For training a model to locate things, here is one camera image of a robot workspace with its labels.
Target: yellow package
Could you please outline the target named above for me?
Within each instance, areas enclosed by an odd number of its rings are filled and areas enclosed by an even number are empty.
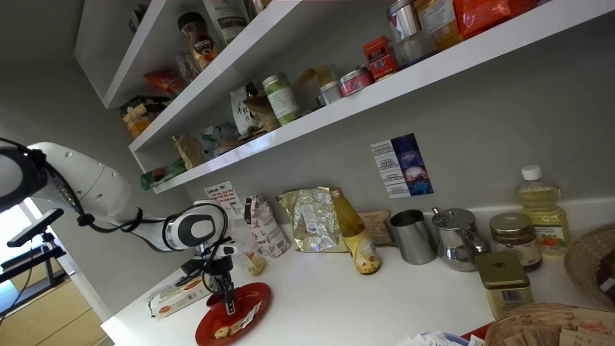
[[[416,11],[423,32],[433,37],[439,51],[462,43],[454,0],[418,0]]]

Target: stainless steel cup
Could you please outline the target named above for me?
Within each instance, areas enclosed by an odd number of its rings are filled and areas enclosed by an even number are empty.
[[[404,262],[421,266],[439,257],[439,245],[425,226],[423,212],[400,212],[389,220],[389,228]]]

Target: black cable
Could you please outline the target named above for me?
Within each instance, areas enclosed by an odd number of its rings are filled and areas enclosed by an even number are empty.
[[[26,289],[31,285],[31,280],[33,280],[33,268],[28,272],[28,280],[26,280],[26,284],[24,284],[18,299],[16,299],[16,301],[12,303],[12,307],[10,307],[8,310],[4,310],[4,314],[0,316],[0,326],[4,324],[6,316],[16,309],[16,305],[22,301]]]

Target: kitchen counter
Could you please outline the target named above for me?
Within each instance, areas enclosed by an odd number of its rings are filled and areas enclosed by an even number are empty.
[[[372,278],[356,274],[348,255],[291,251],[270,260],[258,280],[237,268],[237,285],[264,282],[274,291],[270,314],[237,345],[395,346],[423,332],[464,335],[493,322],[479,274],[452,272],[441,260],[410,266],[397,249],[379,253],[385,266]],[[177,272],[158,287],[179,278]],[[531,284],[537,303],[596,307],[568,280],[564,260],[544,260]],[[195,332],[208,312],[204,301],[156,322],[147,309],[151,293],[102,326],[110,339],[120,346],[195,346]]]

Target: oil bottle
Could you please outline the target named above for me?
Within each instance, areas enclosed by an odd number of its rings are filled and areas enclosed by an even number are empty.
[[[521,170],[525,185],[520,189],[520,203],[531,218],[544,257],[564,257],[571,245],[571,232],[566,212],[558,207],[562,191],[543,182],[541,166]]]

